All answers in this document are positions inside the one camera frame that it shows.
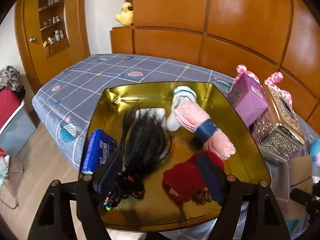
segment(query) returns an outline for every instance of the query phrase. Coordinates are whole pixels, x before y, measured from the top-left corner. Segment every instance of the bottle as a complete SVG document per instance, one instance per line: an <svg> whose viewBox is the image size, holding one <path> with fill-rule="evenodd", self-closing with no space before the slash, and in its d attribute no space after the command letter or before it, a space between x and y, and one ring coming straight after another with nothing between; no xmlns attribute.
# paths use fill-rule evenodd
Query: bottle
<svg viewBox="0 0 320 240"><path fill-rule="evenodd" d="M59 30L59 33L60 33L60 38L63 39L63 38L64 38L63 31L62 31L62 30Z"/></svg>
<svg viewBox="0 0 320 240"><path fill-rule="evenodd" d="M58 30L55 31L55 37L56 37L57 41L60 40L60 35L59 35L59 31Z"/></svg>

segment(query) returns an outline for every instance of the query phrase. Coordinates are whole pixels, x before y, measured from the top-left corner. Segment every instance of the pink fuzzy glove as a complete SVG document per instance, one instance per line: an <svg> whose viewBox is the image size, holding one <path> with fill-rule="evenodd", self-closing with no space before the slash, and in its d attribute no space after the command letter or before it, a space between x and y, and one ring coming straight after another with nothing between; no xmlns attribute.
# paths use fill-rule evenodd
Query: pink fuzzy glove
<svg viewBox="0 0 320 240"><path fill-rule="evenodd" d="M191 133L210 120L210 116L196 102L186 101L180 104L174 111L177 121ZM204 149L214 152L222 160L227 160L236 153L236 149L228 137L212 124L215 129L211 137L204 143Z"/></svg>
<svg viewBox="0 0 320 240"><path fill-rule="evenodd" d="M196 102L186 101L175 110L177 121L191 133L195 133L210 116Z"/></svg>

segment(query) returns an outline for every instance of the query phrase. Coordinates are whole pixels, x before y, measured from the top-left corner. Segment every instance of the bed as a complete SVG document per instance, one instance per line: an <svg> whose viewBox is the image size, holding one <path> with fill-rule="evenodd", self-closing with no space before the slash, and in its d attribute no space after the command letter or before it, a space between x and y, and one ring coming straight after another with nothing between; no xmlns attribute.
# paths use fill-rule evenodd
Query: bed
<svg viewBox="0 0 320 240"><path fill-rule="evenodd" d="M45 84L32 100L39 118L61 152L79 170L87 130L102 92L109 87L157 81L210 82L226 96L233 78L216 71L177 60L131 54L95 54L62 71ZM305 147L296 153L307 154L307 146L317 133L298 117ZM289 198L288 164L267 162L272 189L281 210L286 213ZM318 176L314 168L313 176ZM307 220L301 220L304 226Z"/></svg>

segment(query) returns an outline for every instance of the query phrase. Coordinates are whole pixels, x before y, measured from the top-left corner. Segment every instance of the wooden wardrobe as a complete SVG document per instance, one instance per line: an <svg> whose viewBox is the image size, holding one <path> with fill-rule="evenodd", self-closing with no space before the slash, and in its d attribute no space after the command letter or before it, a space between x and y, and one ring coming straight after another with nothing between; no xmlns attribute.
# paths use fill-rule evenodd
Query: wooden wardrobe
<svg viewBox="0 0 320 240"><path fill-rule="evenodd" d="M302 0L133 0L134 25L111 31L114 53L150 55L260 82L280 71L293 109L320 134L320 27Z"/></svg>

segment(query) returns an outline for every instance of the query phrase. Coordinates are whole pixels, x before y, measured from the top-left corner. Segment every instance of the metal tray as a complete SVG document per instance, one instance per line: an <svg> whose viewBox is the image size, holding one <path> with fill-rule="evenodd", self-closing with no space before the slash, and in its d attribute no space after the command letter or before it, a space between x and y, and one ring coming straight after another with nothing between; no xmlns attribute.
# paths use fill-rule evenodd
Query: metal tray
<svg viewBox="0 0 320 240"><path fill-rule="evenodd" d="M197 93L198 104L235 145L236 154L224 161L226 173L235 175L243 182L265 180L270 183L268 170L249 130L223 94L210 83L155 82L108 88L97 104L87 139L92 131L101 128L119 141L122 117L127 109L137 103L140 108L165 108L168 117L172 92L178 86L188 86ZM140 232L175 230L207 222L219 215L220 206L216 202L199 205L189 201L177 206L164 192L161 185L163 172L186 161L194 153L194 134L180 128L172 135L173 152L154 174L145 179L145 198L142 201L133 198L122 200L124 206L119 210L100 209L106 228Z"/></svg>

